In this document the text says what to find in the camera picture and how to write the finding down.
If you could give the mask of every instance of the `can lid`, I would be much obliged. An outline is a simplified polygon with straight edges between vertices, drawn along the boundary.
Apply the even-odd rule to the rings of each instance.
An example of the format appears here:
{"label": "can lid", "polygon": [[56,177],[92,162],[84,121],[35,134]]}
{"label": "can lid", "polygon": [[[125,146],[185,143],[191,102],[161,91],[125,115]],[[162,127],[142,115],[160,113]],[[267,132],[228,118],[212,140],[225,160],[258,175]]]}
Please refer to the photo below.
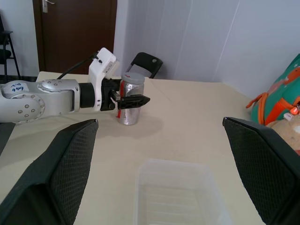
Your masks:
{"label": "can lid", "polygon": [[128,83],[142,84],[145,82],[145,76],[138,73],[125,73],[122,75],[122,80]]}

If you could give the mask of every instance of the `white wall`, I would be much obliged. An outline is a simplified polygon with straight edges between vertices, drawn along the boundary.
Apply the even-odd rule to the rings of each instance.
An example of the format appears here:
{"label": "white wall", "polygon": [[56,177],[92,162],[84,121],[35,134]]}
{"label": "white wall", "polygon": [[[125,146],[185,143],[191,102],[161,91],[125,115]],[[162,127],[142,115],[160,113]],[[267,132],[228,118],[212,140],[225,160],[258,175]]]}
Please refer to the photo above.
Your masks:
{"label": "white wall", "polygon": [[[37,76],[38,50],[32,0],[0,0],[0,13],[4,28],[13,31],[11,38],[21,75]],[[17,75],[14,60],[7,61],[7,73]],[[0,65],[0,74],[4,74],[3,65]]]}
{"label": "white wall", "polygon": [[132,0],[127,65],[145,51],[159,78],[225,82],[249,97],[266,91],[300,52],[297,0]]}

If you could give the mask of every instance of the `cable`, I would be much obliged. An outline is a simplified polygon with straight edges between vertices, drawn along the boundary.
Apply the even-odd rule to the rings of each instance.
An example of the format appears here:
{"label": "cable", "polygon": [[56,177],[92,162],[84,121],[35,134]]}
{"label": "cable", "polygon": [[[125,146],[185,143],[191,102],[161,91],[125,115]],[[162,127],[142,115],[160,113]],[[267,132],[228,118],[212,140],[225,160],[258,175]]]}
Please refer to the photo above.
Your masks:
{"label": "cable", "polygon": [[98,59],[97,57],[98,53],[93,53],[89,58],[87,58],[86,60],[82,60],[81,62],[78,62],[76,65],[72,66],[70,69],[68,69],[66,72],[62,73],[57,79],[61,79],[63,78],[66,74],[70,73],[72,70],[78,68],[79,66],[81,66],[83,63],[86,63],[87,61],[91,60],[91,59]]}

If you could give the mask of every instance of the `door handle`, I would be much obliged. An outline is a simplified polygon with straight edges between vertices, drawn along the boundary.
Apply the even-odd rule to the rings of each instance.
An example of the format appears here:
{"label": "door handle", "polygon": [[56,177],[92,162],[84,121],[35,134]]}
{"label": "door handle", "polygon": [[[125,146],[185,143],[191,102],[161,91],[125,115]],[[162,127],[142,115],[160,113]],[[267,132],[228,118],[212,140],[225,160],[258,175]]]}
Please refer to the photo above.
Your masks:
{"label": "door handle", "polygon": [[50,3],[51,5],[55,4],[55,2],[51,2],[49,0],[42,0],[43,13],[48,13],[48,3]]}

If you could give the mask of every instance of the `table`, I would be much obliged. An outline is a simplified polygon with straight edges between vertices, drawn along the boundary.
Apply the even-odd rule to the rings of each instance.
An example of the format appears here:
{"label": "table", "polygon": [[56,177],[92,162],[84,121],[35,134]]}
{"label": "table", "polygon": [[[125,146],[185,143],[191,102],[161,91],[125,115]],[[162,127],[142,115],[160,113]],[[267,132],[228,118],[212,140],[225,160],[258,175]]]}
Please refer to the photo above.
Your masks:
{"label": "table", "polygon": [[[58,76],[41,72],[37,80]],[[65,79],[83,83],[88,76]],[[156,79],[146,79],[145,95],[151,101],[134,126],[119,124],[116,112],[89,109],[17,125],[0,157],[0,202],[60,130],[95,118],[99,130],[76,225],[133,224],[135,175],[148,158],[208,165],[234,224],[263,225],[241,183],[222,126],[224,116],[249,119],[245,105],[250,99],[222,83]]]}

